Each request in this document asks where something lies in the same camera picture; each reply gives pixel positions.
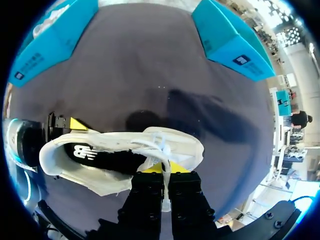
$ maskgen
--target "black shirt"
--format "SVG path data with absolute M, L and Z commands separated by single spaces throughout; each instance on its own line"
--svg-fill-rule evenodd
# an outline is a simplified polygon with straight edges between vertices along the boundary
M 308 123 L 308 115 L 305 111 L 300 111 L 298 114 L 291 116 L 291 123 L 295 126 L 301 126 L 301 129 L 305 128 Z

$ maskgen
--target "shoelace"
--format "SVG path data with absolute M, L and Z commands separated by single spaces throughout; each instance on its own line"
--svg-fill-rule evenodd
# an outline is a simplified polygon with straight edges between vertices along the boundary
M 156 143 L 157 137 L 161 138 L 161 142 L 158 144 Z M 170 166 L 171 149 L 170 149 L 170 146 L 166 144 L 165 137 L 160 133 L 160 134 L 155 134 L 153 136 L 153 141 L 133 139 L 131 143 L 141 144 L 145 146 L 143 148 L 133 149 L 132 150 L 133 153 L 157 158 L 161 161 L 162 165 L 164 166 L 164 169 L 162 169 L 163 182 L 164 182 L 164 199 L 162 202 L 162 212 L 170 212 L 171 203 L 169 200 L 168 185 L 169 185 L 170 174 L 171 174 L 171 166 Z

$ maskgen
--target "logo on box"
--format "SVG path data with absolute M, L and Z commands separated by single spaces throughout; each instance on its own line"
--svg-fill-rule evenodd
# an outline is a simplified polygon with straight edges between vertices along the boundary
M 241 56 L 238 56 L 236 59 L 232 60 L 234 63 L 242 66 L 243 64 L 246 64 L 248 62 L 251 61 L 250 58 L 248 58 L 246 55 L 241 55 Z
M 16 74 L 14 75 L 14 77 L 16 78 L 16 79 L 19 79 L 19 80 L 21 80 L 21 79 L 23 79 L 24 77 L 25 77 L 25 75 L 23 75 L 21 72 L 16 72 Z

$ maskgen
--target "white sneaker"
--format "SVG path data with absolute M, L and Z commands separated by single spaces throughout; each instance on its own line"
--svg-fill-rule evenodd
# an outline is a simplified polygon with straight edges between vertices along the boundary
M 93 148 L 77 149 L 82 157 L 103 153 L 121 153 L 131 151 L 146 157 L 137 169 L 144 171 L 158 162 L 164 164 L 164 201 L 162 211 L 170 211 L 168 184 L 170 180 L 170 161 L 192 171 L 203 160 L 204 147 L 195 137 L 164 127 L 148 127 L 143 132 L 107 132 L 107 133 L 68 133 L 47 144 L 40 153 L 39 161 L 47 175 L 60 176 L 81 184 L 100 196 L 119 193 L 131 189 L 132 176 L 116 171 L 88 167 L 73 161 L 63 147 L 69 143 L 87 144 Z

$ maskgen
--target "cyan cardboard box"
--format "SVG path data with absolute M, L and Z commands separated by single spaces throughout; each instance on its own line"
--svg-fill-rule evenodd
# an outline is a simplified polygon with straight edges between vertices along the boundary
M 209 60 L 253 81 L 276 75 L 255 32 L 228 8 L 214 0 L 202 0 L 192 18 Z
M 279 116 L 291 115 L 290 96 L 286 90 L 277 91 L 276 99 L 278 101 Z
M 34 39 L 34 27 L 49 18 L 52 11 L 67 5 L 68 9 Z M 44 70 L 70 58 L 85 27 L 97 11 L 97 0 L 66 0 L 47 12 L 22 43 L 8 81 L 21 87 Z

